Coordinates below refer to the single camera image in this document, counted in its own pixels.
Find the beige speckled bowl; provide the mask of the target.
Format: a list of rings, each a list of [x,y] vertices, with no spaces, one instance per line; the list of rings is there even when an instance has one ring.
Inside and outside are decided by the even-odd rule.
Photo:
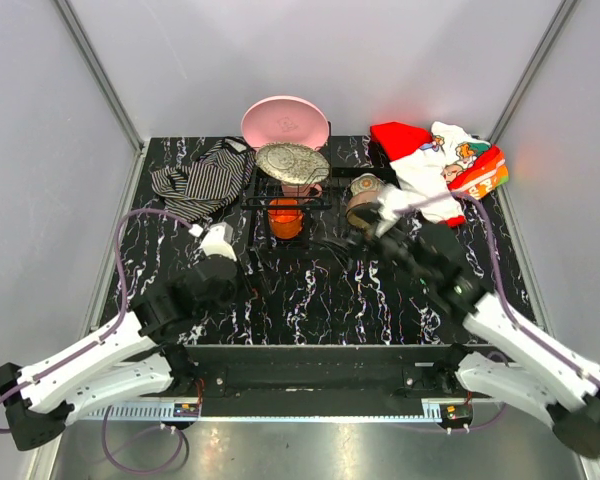
[[[354,228],[366,230],[380,219],[379,191],[363,191],[354,195],[346,207],[347,222]]]

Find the flower-shaped patterned dish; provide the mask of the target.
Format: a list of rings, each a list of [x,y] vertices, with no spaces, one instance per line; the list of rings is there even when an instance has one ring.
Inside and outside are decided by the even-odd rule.
[[[385,187],[385,183],[379,177],[371,173],[364,173],[355,178],[349,186],[353,196],[364,192],[378,192]]]

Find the pink ceramic mug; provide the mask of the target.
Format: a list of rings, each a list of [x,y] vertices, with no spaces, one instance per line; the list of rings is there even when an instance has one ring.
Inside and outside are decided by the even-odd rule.
[[[305,204],[322,196],[322,186],[319,183],[295,185],[289,183],[281,184],[282,193],[285,197],[296,200],[299,204]]]

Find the orange plastic cup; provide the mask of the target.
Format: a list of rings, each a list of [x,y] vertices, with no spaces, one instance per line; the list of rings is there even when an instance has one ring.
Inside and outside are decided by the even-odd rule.
[[[291,240],[301,233],[304,214],[296,200],[288,197],[275,198],[268,206],[269,227],[275,237]]]

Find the pink round plate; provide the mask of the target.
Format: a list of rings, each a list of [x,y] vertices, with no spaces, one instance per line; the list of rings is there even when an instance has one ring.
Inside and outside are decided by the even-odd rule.
[[[330,125],[313,103],[278,95],[256,102],[245,112],[241,133],[255,150],[272,143],[300,144],[319,150],[329,139]]]

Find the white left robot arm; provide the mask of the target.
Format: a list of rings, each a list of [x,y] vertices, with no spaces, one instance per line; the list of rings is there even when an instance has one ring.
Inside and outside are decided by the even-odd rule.
[[[133,300],[122,320],[35,364],[1,365],[0,403],[16,449],[39,448],[118,401],[188,394],[196,372],[180,338],[199,315],[233,302],[238,274],[235,260],[208,256]]]

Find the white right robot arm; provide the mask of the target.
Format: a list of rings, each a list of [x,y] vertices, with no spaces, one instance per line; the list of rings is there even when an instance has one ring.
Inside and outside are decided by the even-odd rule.
[[[440,393],[487,395],[538,419],[577,455],[600,458],[600,364],[544,332],[476,276],[449,227],[427,224],[414,239],[397,228],[382,237],[354,231],[325,243],[342,263],[369,254],[419,281],[451,320],[514,363],[456,346],[434,371]]]

